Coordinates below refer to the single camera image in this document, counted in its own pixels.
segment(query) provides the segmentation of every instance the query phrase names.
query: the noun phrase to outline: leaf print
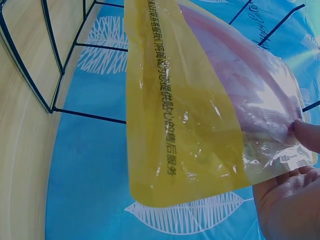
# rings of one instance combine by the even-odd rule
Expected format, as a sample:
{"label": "leaf print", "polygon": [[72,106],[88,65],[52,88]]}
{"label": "leaf print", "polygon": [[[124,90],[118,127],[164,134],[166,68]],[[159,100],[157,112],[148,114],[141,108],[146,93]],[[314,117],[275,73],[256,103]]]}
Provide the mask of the leaf print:
{"label": "leaf print", "polygon": [[313,53],[313,58],[316,61],[320,61],[320,46],[319,46],[320,39],[319,37],[315,38],[310,34],[306,34],[301,41],[301,44],[306,48],[310,49]]}
{"label": "leaf print", "polygon": [[[86,40],[87,44],[128,49],[124,18],[103,16],[98,18]],[[116,74],[126,72],[128,53],[97,47],[85,47],[80,55],[78,67],[93,74]]]}
{"label": "leaf print", "polygon": [[134,202],[125,211],[133,214],[148,227],[170,235],[192,235],[204,232],[222,223],[244,202],[234,192],[205,199],[155,208]]}
{"label": "leaf print", "polygon": [[306,88],[300,88],[301,95],[305,104],[310,104],[310,93]]}

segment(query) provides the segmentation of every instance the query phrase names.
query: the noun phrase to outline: yellow plastic bag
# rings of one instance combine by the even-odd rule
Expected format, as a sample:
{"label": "yellow plastic bag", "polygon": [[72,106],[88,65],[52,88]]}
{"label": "yellow plastic bag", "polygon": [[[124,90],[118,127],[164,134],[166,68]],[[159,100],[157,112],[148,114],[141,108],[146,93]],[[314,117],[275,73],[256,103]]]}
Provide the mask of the yellow plastic bag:
{"label": "yellow plastic bag", "polygon": [[132,196],[168,207],[313,163],[290,131],[298,83],[278,57],[188,0],[126,0]]}

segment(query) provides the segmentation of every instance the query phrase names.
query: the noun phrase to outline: wooden wall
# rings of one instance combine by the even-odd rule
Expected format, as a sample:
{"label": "wooden wall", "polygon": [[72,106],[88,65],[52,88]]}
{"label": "wooden wall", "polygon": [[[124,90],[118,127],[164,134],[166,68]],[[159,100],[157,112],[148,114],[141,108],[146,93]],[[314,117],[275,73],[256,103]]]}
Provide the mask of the wooden wall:
{"label": "wooden wall", "polygon": [[[48,6],[64,63],[81,25],[82,1],[48,0]],[[89,22],[98,11],[95,8]],[[22,60],[50,104],[59,70],[41,1],[8,0],[3,15]],[[59,105],[65,101],[80,52],[77,47],[70,60]],[[0,38],[0,240],[45,238],[48,177],[59,121],[60,114],[42,108]]]}

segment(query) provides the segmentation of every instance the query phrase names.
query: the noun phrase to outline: black wire frame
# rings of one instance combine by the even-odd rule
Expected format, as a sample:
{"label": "black wire frame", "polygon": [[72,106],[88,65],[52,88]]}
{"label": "black wire frame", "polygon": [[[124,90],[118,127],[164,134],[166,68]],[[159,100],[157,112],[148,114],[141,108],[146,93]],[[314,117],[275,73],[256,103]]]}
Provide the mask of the black wire frame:
{"label": "black wire frame", "polygon": [[[53,28],[52,28],[52,24],[51,24],[51,19],[50,19],[50,12],[49,12],[49,7],[48,7],[48,2],[47,0],[41,0],[41,5],[42,5],[42,11],[43,11],[43,16],[45,19],[45,23],[46,23],[46,28],[47,28],[47,32],[49,35],[49,39],[51,42],[51,47],[52,47],[52,51],[54,53],[54,57],[56,60],[56,64],[59,68],[60,71],[60,76],[58,79],[58,83],[56,86],[56,90],[52,99],[51,104],[48,104],[46,102],[46,100],[44,99],[44,97],[42,96],[42,94],[40,93],[38,87],[36,86],[35,82],[33,81],[31,75],[29,74],[27,67],[25,66],[21,56],[19,55],[19,52],[15,46],[15,43],[10,35],[10,31],[7,27],[6,21],[4,19],[3,16],[3,8],[5,6],[5,3],[8,0],[0,0],[0,31],[1,31],[1,36],[4,40],[4,43],[8,49],[8,51],[10,52],[10,55],[12,57],[12,59],[14,60],[16,66],[18,67],[18,69],[20,70],[21,74],[23,75],[24,79],[26,80],[26,82],[28,83],[29,87],[31,88],[31,90],[33,91],[33,93],[35,94],[36,98],[38,99],[38,101],[40,102],[40,104],[43,106],[43,108],[50,114],[52,114],[53,112],[61,112],[61,113],[66,113],[66,114],[72,114],[72,115],[77,115],[77,116],[82,116],[82,117],[87,117],[87,118],[93,118],[93,119],[99,119],[99,120],[104,120],[104,121],[108,121],[108,122],[114,122],[114,123],[119,123],[119,124],[126,124],[125,120],[119,120],[119,119],[114,119],[114,118],[109,118],[109,117],[104,117],[104,116],[99,116],[99,115],[93,115],[93,114],[88,114],[88,113],[84,113],[84,112],[78,112],[78,111],[72,111],[72,110],[67,110],[67,109],[62,109],[62,108],[58,108],[56,107],[56,103],[58,100],[58,96],[59,96],[59,92],[60,92],[60,88],[62,85],[62,81],[66,72],[66,68],[68,66],[68,63],[70,61],[71,55],[75,49],[76,46],[79,47],[90,47],[90,48],[101,48],[101,49],[110,49],[110,50],[114,50],[114,51],[122,51],[122,52],[128,52],[127,49],[124,48],[116,48],[116,47],[109,47],[109,46],[103,46],[103,45],[93,45],[93,44],[85,44],[85,43],[78,43],[77,40],[79,38],[79,35],[82,32],[82,29],[86,23],[86,20],[88,18],[88,16],[90,15],[92,9],[94,8],[94,6],[97,5],[104,5],[104,6],[110,6],[110,7],[116,7],[116,8],[124,8],[123,5],[118,5],[118,4],[112,4],[112,3],[107,3],[107,2],[99,2],[97,0],[93,0],[93,3],[91,4],[90,8],[87,11],[87,4],[86,4],[86,0],[82,0],[82,10],[83,10],[83,21],[80,25],[80,28],[75,36],[75,39],[72,43],[72,46],[70,48],[70,51],[67,55],[67,58],[65,60],[65,63],[62,64],[60,55],[59,55],[59,51],[58,51],[58,47],[56,44],[56,40],[55,40],[55,36],[54,36],[54,32],[53,32]],[[244,11],[244,9],[252,2],[252,0],[249,0],[242,8],[241,10],[235,15],[235,17],[231,20],[231,22],[229,24],[232,24],[237,17]],[[301,9],[305,7],[304,4],[295,7],[292,11],[290,11],[275,27],[274,29],[272,29],[270,31],[270,33],[265,36],[265,38],[258,44],[259,46],[261,46],[294,12],[296,12],[297,10]],[[315,108],[316,106],[320,105],[320,101],[316,102],[310,106],[307,106],[306,108],[303,109],[303,111],[308,111],[312,108]]]}

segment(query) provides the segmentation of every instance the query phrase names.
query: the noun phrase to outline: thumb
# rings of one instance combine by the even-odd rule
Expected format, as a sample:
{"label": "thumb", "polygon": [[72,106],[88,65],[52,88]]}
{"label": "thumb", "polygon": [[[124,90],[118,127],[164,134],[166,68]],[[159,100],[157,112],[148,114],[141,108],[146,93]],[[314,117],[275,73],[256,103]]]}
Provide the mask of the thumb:
{"label": "thumb", "polygon": [[293,125],[296,139],[307,149],[320,153],[320,125],[296,120]]}

